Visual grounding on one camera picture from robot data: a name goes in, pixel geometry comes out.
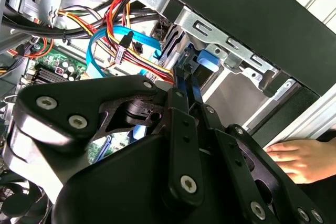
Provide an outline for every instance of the orange wire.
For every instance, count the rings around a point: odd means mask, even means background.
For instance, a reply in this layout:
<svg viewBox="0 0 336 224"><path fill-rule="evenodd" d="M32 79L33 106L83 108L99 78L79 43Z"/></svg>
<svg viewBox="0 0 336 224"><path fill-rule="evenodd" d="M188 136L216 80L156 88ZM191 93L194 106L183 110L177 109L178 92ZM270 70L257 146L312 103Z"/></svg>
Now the orange wire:
<svg viewBox="0 0 336 224"><path fill-rule="evenodd" d="M43 46L43 49L42 49L42 50L40 50L39 52L37 52L37 53L35 53L35 54L32 54L32 55L24 55L24 56L25 56L25 57L32 58L32 59L37 59L37 58L41 58L41 57L43 57L43 56L49 54L49 53L51 52L51 50L52 50L52 47L54 46L54 40L52 39L52 40L50 41L50 46L49 46L48 50L45 51L44 53L42 53L42 52L47 48L47 43L48 43L48 41L47 41L46 38L43 38L43 42L44 42L44 46ZM12 49L9 50L9 53L12 54L12 55L14 55L14 56L18 54L17 51L12 50Z"/></svg>

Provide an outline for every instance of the black panel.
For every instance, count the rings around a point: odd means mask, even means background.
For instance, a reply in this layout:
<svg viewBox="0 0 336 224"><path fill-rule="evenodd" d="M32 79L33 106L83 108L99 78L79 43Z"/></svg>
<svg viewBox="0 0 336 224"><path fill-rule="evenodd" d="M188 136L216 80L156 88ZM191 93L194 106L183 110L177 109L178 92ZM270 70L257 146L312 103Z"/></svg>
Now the black panel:
<svg viewBox="0 0 336 224"><path fill-rule="evenodd" d="M319 95L336 82L336 35L295 0L181 0Z"/></svg>
<svg viewBox="0 0 336 224"><path fill-rule="evenodd" d="M318 96L306 88L300 88L291 98L272 111L253 133L256 142L264 147L307 108L318 100Z"/></svg>

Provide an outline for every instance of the screw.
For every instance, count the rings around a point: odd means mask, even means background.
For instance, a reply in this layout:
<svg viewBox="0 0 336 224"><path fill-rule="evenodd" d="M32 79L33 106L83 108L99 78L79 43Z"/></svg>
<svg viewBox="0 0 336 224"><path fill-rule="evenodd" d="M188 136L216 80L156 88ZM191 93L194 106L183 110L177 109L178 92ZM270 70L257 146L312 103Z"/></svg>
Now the screw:
<svg viewBox="0 0 336 224"><path fill-rule="evenodd" d="M239 135L243 135L244 131L241 128L236 127L236 131Z"/></svg>
<svg viewBox="0 0 336 224"><path fill-rule="evenodd" d="M285 87L286 88L289 88L290 86L292 86L292 83L290 81L288 81L288 82L285 83Z"/></svg>
<svg viewBox="0 0 336 224"><path fill-rule="evenodd" d="M316 212L315 210L311 210L311 213L313 214L313 216L315 217L315 219L319 222L319 223L323 223L323 219L322 217L319 215L318 212Z"/></svg>
<svg viewBox="0 0 336 224"><path fill-rule="evenodd" d="M147 81L144 81L143 84L145 85L146 88L149 88L149 89L153 87L153 85Z"/></svg>
<svg viewBox="0 0 336 224"><path fill-rule="evenodd" d="M35 44L35 45L34 45L34 48L35 48L36 50L40 50L40 49L41 49L41 45L40 45L40 44Z"/></svg>
<svg viewBox="0 0 336 224"><path fill-rule="evenodd" d="M302 208L298 208L298 212L305 221L309 221L309 217Z"/></svg>
<svg viewBox="0 0 336 224"><path fill-rule="evenodd" d="M252 201L251 204L251 210L252 212L260 219L265 220L266 214L261 205L258 202Z"/></svg>
<svg viewBox="0 0 336 224"><path fill-rule="evenodd" d="M88 126L88 121L80 115L73 115L69 118L69 123L72 127L76 129L84 129L86 126Z"/></svg>
<svg viewBox="0 0 336 224"><path fill-rule="evenodd" d="M226 68L228 68L228 69L231 69L232 67L229 65L229 64L227 64L227 63L224 63L224 66L226 67Z"/></svg>
<svg viewBox="0 0 336 224"><path fill-rule="evenodd" d="M207 111L209 111L211 114L215 114L215 110L211 108L210 106L206 107Z"/></svg>
<svg viewBox="0 0 336 224"><path fill-rule="evenodd" d="M186 190L190 194L194 194L197 190L195 180L193 180L191 177L187 175L181 177L181 186L184 190Z"/></svg>
<svg viewBox="0 0 336 224"><path fill-rule="evenodd" d="M176 91L176 94L179 96L179 97L183 97L183 94L179 91Z"/></svg>
<svg viewBox="0 0 336 224"><path fill-rule="evenodd" d="M40 97L36 100L36 104L45 110L52 110L57 107L57 101L51 97Z"/></svg>

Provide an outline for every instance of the cable connector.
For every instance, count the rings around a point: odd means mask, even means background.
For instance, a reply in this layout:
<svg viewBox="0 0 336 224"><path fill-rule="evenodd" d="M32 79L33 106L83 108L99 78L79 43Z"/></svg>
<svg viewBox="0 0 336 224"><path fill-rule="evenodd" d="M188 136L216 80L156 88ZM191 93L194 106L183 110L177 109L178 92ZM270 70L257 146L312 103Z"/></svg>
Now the cable connector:
<svg viewBox="0 0 336 224"><path fill-rule="evenodd" d="M134 32L130 31L127 35L125 35L120 43L119 43L119 48L117 51L117 54L115 55L116 59L114 60L115 63L117 64L121 64L124 56L125 56L125 52L127 51L127 49L130 47L132 40L133 40L133 36L134 36Z"/></svg>

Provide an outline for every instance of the capacitor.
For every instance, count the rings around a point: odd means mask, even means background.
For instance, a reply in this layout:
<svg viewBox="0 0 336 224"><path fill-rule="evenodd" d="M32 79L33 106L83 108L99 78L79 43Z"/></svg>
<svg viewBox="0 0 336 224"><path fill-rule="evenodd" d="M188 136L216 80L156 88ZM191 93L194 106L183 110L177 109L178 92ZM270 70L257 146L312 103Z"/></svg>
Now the capacitor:
<svg viewBox="0 0 336 224"><path fill-rule="evenodd" d="M65 72L64 74L63 74L63 78L64 79L68 79L69 78L69 72L67 71L67 72Z"/></svg>
<svg viewBox="0 0 336 224"><path fill-rule="evenodd" d="M69 60L65 60L65 61L62 62L62 67L68 68L69 64L70 64L70 61Z"/></svg>
<svg viewBox="0 0 336 224"><path fill-rule="evenodd" d="M74 80L76 80L76 78L77 78L77 75L75 73L73 73L69 76L69 81L74 81Z"/></svg>
<svg viewBox="0 0 336 224"><path fill-rule="evenodd" d="M74 67L74 65L70 65L70 66L68 67L68 71L69 71L70 73L73 73L73 72L75 71L75 67Z"/></svg>

